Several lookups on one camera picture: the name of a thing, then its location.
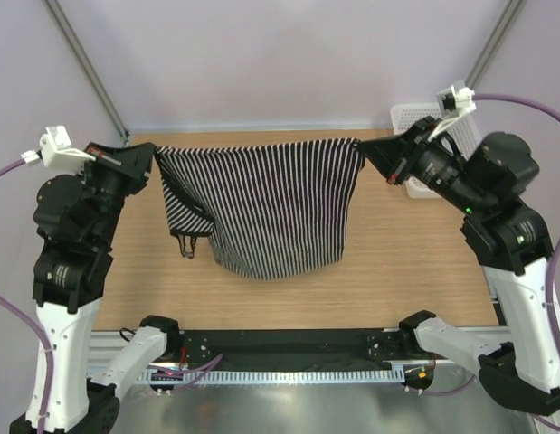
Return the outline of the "black white striped tank top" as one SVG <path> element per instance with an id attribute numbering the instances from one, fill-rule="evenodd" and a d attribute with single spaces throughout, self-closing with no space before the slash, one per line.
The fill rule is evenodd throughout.
<path id="1" fill-rule="evenodd" d="M 157 147 L 167 224 L 181 256 L 192 259 L 205 238 L 221 267 L 262 280 L 338 263 L 365 165 L 358 143 Z"/>

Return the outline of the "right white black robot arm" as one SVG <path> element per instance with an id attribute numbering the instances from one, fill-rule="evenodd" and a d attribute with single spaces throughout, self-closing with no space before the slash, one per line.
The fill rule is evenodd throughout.
<path id="1" fill-rule="evenodd" d="M 437 120 L 400 135 L 363 140 L 359 152 L 389 184 L 414 178 L 463 214 L 461 233 L 495 292 L 511 333 L 497 343 L 423 310 L 399 325 L 402 354 L 424 352 L 473 373 L 500 406 L 538 416 L 560 410 L 560 335 L 551 328 L 555 294 L 546 278 L 554 249 L 544 218 L 522 201 L 539 167 L 520 137 L 494 132 L 470 157 Z"/>

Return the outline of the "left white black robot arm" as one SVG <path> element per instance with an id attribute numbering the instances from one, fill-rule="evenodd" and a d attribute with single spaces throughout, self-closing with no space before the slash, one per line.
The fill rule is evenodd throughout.
<path id="1" fill-rule="evenodd" d="M 147 316 L 103 371 L 87 374 L 113 237 L 126 198 L 147 185 L 155 147 L 91 143 L 85 152 L 75 174 L 56 175 L 36 195 L 43 249 L 33 267 L 33 300 L 41 345 L 33 397 L 12 433 L 108 433 L 135 380 L 182 350 L 177 321 Z"/>

